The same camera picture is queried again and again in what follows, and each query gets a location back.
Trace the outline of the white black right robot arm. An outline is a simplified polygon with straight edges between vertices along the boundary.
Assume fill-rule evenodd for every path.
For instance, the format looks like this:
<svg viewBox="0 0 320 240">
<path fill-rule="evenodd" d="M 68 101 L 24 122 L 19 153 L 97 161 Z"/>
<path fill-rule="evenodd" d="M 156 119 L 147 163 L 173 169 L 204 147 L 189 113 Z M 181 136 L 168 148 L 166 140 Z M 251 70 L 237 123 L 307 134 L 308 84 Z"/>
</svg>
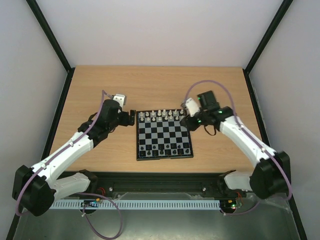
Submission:
<svg viewBox="0 0 320 240">
<path fill-rule="evenodd" d="M 260 199 L 278 193 L 292 195 L 290 183 L 290 158 L 277 152 L 255 136 L 229 106 L 221 107 L 210 90 L 186 99 L 181 107 L 186 116 L 180 124 L 193 132 L 200 126 L 212 126 L 215 132 L 228 137 L 249 159 L 253 172 L 231 170 L 222 175 L 218 191 L 229 196 L 235 190 L 253 192 Z"/>
</svg>

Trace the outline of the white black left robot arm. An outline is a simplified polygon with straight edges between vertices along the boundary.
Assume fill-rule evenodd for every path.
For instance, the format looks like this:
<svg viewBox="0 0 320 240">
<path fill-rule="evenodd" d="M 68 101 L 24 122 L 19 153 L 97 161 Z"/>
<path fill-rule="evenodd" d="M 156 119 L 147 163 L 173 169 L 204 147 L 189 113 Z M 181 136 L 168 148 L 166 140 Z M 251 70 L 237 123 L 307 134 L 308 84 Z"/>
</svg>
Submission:
<svg viewBox="0 0 320 240">
<path fill-rule="evenodd" d="M 123 110 L 126 96 L 115 94 L 104 100 L 97 113 L 82 123 L 63 146 L 32 167 L 22 165 L 14 176 L 12 198 L 38 217 L 56 201 L 87 190 L 94 191 L 96 177 L 86 170 L 72 176 L 60 175 L 78 158 L 105 140 L 118 126 L 132 126 L 135 110 Z"/>
</svg>

